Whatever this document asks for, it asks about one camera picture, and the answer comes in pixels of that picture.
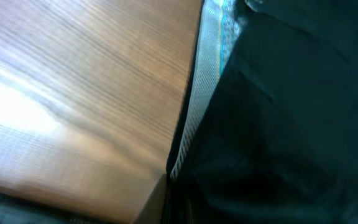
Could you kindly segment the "black shorts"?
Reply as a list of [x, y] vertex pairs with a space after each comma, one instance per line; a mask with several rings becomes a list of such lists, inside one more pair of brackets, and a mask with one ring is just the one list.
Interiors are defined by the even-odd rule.
[[165, 223], [358, 223], [358, 1], [239, 1]]

